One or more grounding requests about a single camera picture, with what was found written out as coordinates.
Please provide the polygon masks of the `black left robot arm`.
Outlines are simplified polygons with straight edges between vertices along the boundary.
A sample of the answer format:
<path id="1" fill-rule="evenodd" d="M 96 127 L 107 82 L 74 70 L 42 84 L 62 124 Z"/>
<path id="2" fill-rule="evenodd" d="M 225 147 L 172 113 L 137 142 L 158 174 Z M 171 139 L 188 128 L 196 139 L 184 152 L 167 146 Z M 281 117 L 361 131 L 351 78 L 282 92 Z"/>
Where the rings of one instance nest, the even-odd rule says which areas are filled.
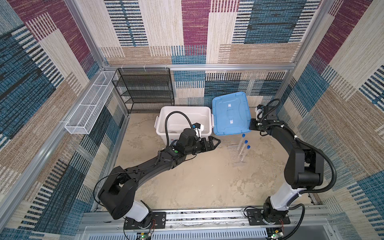
<path id="1" fill-rule="evenodd" d="M 219 146 L 219 139 L 200 136 L 199 123 L 187 122 L 189 127 L 183 130 L 175 143 L 170 142 L 169 132 L 165 132 L 166 146 L 154 158 L 131 168 L 115 167 L 101 179 L 104 184 L 98 193 L 93 194 L 94 199 L 114 220 L 128 218 L 142 229 L 153 226 L 152 210 L 143 201 L 135 201 L 137 189 L 157 175 L 188 161 L 189 155 L 195 157 Z"/>

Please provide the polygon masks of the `white plastic storage bin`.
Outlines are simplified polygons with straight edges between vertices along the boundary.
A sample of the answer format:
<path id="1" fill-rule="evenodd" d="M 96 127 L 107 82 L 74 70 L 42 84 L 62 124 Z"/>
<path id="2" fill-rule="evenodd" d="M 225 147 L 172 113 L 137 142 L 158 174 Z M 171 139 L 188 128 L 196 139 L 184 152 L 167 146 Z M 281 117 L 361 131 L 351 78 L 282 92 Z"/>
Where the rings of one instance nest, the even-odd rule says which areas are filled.
<path id="1" fill-rule="evenodd" d="M 208 107 L 188 107 L 188 106 L 165 106 L 161 108 L 160 115 L 156 117 L 155 129 L 158 136 L 160 136 L 164 143 L 166 140 L 165 120 L 166 117 L 174 111 L 184 113 L 191 121 L 192 124 L 198 123 L 201 125 L 199 136 L 207 138 L 212 134 L 214 127 L 214 115 Z M 190 125 L 187 119 L 181 114 L 173 114 L 168 119 L 168 133 L 170 142 L 177 140 L 184 129 L 189 128 Z"/>

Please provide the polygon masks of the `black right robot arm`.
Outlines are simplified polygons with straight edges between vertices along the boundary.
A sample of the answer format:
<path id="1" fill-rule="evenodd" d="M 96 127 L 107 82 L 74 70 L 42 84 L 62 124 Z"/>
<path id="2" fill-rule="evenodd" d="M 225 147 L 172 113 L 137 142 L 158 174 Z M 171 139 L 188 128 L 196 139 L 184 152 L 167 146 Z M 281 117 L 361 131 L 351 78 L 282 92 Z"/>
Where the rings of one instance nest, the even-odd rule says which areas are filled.
<path id="1" fill-rule="evenodd" d="M 284 121 L 278 120 L 276 110 L 281 99 L 258 105 L 250 130 L 277 140 L 289 157 L 284 168 L 285 182 L 267 197 L 261 209 L 245 210 L 251 225 L 274 225 L 289 221 L 288 212 L 302 194 L 324 193 L 337 181 L 337 170 L 330 158 L 320 149 L 301 140 Z"/>

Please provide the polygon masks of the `blue capped test tube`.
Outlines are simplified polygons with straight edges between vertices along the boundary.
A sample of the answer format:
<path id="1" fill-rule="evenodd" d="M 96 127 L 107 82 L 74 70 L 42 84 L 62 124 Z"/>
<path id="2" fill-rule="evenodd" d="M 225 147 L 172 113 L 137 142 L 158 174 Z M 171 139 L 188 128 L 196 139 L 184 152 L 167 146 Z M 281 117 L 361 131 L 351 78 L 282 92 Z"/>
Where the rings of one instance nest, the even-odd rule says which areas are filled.
<path id="1" fill-rule="evenodd" d="M 241 143 L 239 149 L 238 149 L 238 154 L 241 156 L 243 154 L 244 149 L 247 147 L 248 140 L 245 140 L 243 143 Z"/>
<path id="2" fill-rule="evenodd" d="M 241 158 L 240 158 L 240 161 L 243 163 L 245 161 L 245 158 L 250 150 L 251 146 L 250 145 L 247 145 L 246 147 L 244 147 L 244 149 L 242 150 L 241 152 Z"/>
<path id="3" fill-rule="evenodd" d="M 239 151 L 242 148 L 242 145 L 245 141 L 245 136 L 246 136 L 246 134 L 242 134 L 240 142 L 239 142 L 238 147 L 237 147 L 237 151 Z"/>

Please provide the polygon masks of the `blue plastic bin lid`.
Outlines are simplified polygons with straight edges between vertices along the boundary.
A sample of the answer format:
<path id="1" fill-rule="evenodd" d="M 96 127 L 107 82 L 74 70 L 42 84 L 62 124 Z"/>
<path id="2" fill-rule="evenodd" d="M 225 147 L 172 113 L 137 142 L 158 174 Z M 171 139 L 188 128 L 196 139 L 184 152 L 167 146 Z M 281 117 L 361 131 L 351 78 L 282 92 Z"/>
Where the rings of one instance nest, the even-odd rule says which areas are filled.
<path id="1" fill-rule="evenodd" d="M 251 131 L 251 112 L 244 92 L 214 98 L 212 100 L 212 110 L 215 135 L 238 135 Z"/>

